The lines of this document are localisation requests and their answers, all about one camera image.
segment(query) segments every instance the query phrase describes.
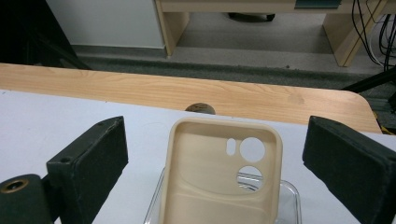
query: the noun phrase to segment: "white table surface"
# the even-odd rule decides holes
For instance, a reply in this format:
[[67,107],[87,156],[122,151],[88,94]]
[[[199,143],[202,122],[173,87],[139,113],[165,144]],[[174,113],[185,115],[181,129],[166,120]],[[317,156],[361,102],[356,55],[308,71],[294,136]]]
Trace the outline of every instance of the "white table surface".
[[[306,125],[2,90],[0,106],[0,182],[17,175],[37,174],[43,177],[47,174],[46,162],[93,124],[124,116],[129,163],[94,223],[144,222],[165,165],[170,130],[177,120],[186,117],[271,125],[279,132],[284,146],[281,177],[300,192],[303,223],[359,223],[304,167],[302,154]],[[365,134],[396,150],[396,137]]]

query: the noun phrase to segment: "wire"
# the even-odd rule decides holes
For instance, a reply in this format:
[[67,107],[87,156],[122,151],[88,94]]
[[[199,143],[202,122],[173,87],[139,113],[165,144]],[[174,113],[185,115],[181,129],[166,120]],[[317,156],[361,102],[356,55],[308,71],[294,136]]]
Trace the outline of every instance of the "wire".
[[[396,16],[393,16],[393,20],[391,20],[391,15],[387,15],[387,16],[385,16],[385,19],[383,16],[383,17],[381,17],[381,19],[379,21],[375,21],[375,18],[373,16],[374,14],[369,7],[368,1],[369,0],[365,1],[365,5],[366,5],[367,10],[370,14],[370,20],[372,20],[375,23],[375,27],[373,29],[375,29],[379,23],[382,23],[382,27],[379,32],[378,43],[379,43],[379,50],[380,50],[381,54],[385,56],[385,59],[383,62],[381,62],[377,57],[375,57],[373,47],[372,47],[373,32],[370,34],[369,38],[367,37],[367,32],[366,32],[366,27],[364,25],[364,19],[363,19],[363,13],[362,13],[362,9],[361,9],[360,0],[353,1],[353,5],[352,5],[353,26],[354,26],[356,32],[358,33],[359,39],[361,40],[361,43],[363,44],[370,60],[375,64],[381,65],[383,67],[384,71],[387,71],[391,67],[395,66],[395,64],[390,64],[390,59],[396,58],[396,55],[394,55],[394,53],[396,52],[396,48],[394,47],[394,41],[396,38],[396,20],[395,20]],[[359,14],[357,16],[361,22],[361,31],[360,31],[360,29],[357,25],[357,22],[356,22],[355,11],[359,12]]]
[[[356,23],[356,21],[355,21],[355,7],[356,7],[356,5],[358,5],[359,16],[360,16],[361,25],[362,25],[362,33],[363,33],[364,38],[363,38],[363,36],[361,36],[361,32],[359,31],[358,25],[357,25],[357,23]],[[378,62],[375,60],[375,57],[373,57],[373,55],[371,54],[370,49],[369,49],[369,47],[368,47],[368,45],[367,45],[367,43],[368,43],[368,41],[367,41],[367,34],[366,34],[366,29],[365,29],[364,23],[363,23],[363,15],[362,15],[362,13],[361,13],[361,3],[360,3],[359,0],[353,0],[353,5],[352,5],[352,22],[353,22],[353,27],[355,28],[356,32],[358,33],[359,39],[361,40],[361,43],[363,44],[364,48],[366,49],[366,52],[367,52],[367,54],[368,54],[370,60],[371,60],[373,63],[376,63],[376,64],[381,65],[381,63],[378,63]]]

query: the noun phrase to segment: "wall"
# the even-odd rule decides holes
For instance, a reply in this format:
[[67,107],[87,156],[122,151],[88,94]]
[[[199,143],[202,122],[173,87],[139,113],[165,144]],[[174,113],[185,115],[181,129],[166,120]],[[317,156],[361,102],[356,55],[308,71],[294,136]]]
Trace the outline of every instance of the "wall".
[[163,49],[153,0],[47,0],[72,45]]

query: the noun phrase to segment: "brass insert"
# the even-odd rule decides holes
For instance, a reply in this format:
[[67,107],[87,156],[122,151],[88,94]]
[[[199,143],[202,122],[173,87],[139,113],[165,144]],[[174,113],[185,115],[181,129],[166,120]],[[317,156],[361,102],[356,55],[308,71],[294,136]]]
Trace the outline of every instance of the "brass insert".
[[0,192],[2,193],[13,193],[20,189],[23,189],[29,184],[29,180],[27,179],[17,179],[6,183],[1,189]]

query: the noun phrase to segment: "black cable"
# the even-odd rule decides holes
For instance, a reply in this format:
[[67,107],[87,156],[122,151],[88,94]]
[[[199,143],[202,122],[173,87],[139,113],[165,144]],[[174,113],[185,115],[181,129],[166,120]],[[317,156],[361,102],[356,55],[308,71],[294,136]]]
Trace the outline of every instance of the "black cable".
[[[354,15],[355,15],[355,7],[356,7],[356,5],[358,5],[359,16],[361,18],[362,33],[363,33],[364,38],[363,38],[363,36],[361,36],[361,32],[359,31],[358,25],[356,24],[356,21],[355,21],[355,16]],[[360,3],[359,0],[353,0],[353,5],[352,5],[352,23],[353,23],[353,26],[354,26],[356,32],[358,33],[358,36],[359,36],[359,39],[361,40],[361,43],[363,44],[364,48],[366,49],[366,52],[367,52],[370,60],[373,63],[375,63],[375,64],[382,65],[381,63],[378,63],[375,60],[375,57],[373,56],[373,54],[369,50],[368,41],[367,41],[367,34],[366,34],[366,28],[364,27],[364,24],[363,24],[363,15],[362,15],[362,12],[361,12],[361,3]]]
[[383,39],[384,39],[384,33],[388,29],[388,23],[389,23],[390,15],[388,14],[387,17],[385,18],[384,22],[382,23],[381,30],[379,32],[379,50],[383,55],[386,55],[386,53],[383,51],[384,49],[387,49],[388,46],[384,46],[383,44]]
[[387,55],[385,57],[385,66],[384,66],[384,71],[387,71],[388,69],[391,68],[391,65],[389,65],[389,59],[390,59],[390,54],[392,52],[392,48],[393,48],[393,43],[395,41],[395,36],[396,36],[396,21],[393,21],[393,25],[392,25],[392,29],[390,32],[390,39],[388,42],[388,49],[387,49]]

